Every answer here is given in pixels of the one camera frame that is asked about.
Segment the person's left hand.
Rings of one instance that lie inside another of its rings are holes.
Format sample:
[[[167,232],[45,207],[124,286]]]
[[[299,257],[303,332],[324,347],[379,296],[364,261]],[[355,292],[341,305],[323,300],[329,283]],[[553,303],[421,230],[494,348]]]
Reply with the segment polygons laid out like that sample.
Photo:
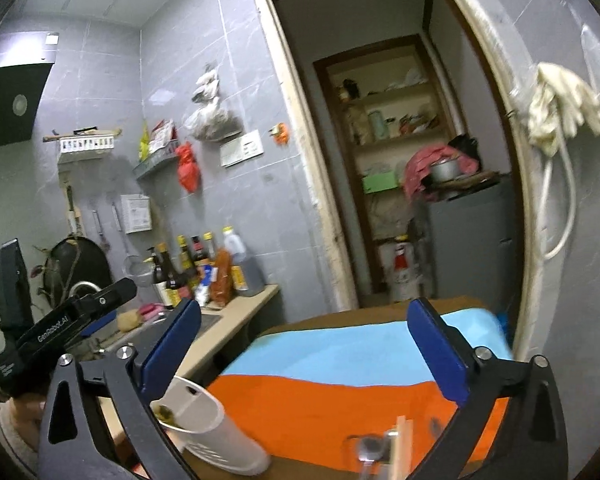
[[[25,394],[17,399],[10,398],[6,405],[12,428],[29,448],[36,451],[40,442],[40,427],[46,397],[39,394]]]

